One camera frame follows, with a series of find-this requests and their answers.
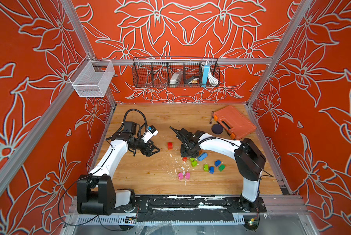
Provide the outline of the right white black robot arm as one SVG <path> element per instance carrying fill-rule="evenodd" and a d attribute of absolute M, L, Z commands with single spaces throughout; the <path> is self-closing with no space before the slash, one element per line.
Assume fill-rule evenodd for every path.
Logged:
<path fill-rule="evenodd" d="M 204 131 L 189 132 L 182 128 L 175 132 L 182 143 L 181 149 L 188 157 L 195 157 L 200 150 L 213 151 L 235 160 L 243 177 L 242 203 L 254 203 L 259 197 L 260 178 L 265 172 L 266 157 L 249 138 L 242 141 L 228 140 Z"/>

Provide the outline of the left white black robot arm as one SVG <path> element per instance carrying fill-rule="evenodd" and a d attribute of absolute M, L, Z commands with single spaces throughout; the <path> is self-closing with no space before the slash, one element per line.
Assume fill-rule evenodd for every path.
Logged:
<path fill-rule="evenodd" d="M 106 140 L 109 148 L 97 165 L 87 175 L 81 175 L 77 185 L 77 211 L 79 214 L 110 215 L 116 211 L 130 212 L 136 209 L 135 192 L 132 189 L 114 188 L 112 179 L 115 171 L 127 152 L 139 151 L 146 157 L 160 152 L 152 137 L 158 134 L 154 126 L 144 120 L 142 125 L 127 121 L 131 112 L 142 117 L 137 109 L 126 111 L 119 129 Z"/>

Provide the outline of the small red lego brick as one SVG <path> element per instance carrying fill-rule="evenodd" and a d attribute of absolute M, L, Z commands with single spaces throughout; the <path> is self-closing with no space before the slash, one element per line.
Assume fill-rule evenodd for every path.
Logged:
<path fill-rule="evenodd" d="M 167 142 L 167 149 L 173 150 L 173 143 L 172 142 Z"/>

